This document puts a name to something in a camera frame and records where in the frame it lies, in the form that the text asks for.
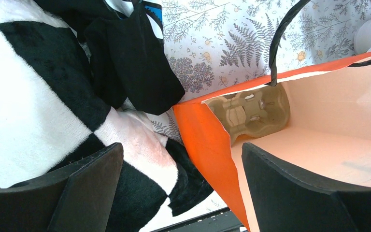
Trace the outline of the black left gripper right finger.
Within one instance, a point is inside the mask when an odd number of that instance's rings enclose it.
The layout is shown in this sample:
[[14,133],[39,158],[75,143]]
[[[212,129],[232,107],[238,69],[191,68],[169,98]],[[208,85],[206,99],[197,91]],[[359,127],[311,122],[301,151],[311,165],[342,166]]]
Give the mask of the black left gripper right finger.
[[334,180],[251,143],[242,161],[262,232],[371,232],[371,187]]

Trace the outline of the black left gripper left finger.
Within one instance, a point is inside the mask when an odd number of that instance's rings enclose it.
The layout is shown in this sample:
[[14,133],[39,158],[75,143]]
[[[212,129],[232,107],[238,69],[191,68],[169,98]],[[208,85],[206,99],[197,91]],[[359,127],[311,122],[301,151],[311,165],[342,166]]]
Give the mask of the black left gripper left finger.
[[0,232],[103,232],[123,164],[114,143],[82,160],[0,188]]

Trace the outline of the orange paper bag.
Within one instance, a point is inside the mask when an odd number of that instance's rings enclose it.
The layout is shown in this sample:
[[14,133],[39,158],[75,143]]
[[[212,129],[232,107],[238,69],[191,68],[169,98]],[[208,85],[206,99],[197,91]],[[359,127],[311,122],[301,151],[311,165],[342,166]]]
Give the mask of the orange paper bag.
[[[242,161],[251,143],[313,173],[371,187],[371,52],[288,72],[277,72],[277,51],[287,26],[307,4],[301,0],[282,19],[270,47],[270,75],[174,106],[191,160],[235,216],[260,232]],[[242,135],[233,145],[206,100],[281,84],[290,119],[261,138]]]

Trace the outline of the brown cardboard cup carrier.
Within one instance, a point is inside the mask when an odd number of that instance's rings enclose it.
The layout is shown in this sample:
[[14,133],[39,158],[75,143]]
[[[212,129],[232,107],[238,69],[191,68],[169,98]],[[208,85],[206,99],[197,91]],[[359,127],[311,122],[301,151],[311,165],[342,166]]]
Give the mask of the brown cardboard cup carrier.
[[281,84],[217,96],[204,102],[230,136],[233,145],[245,135],[261,138],[284,129],[290,119],[290,104]]

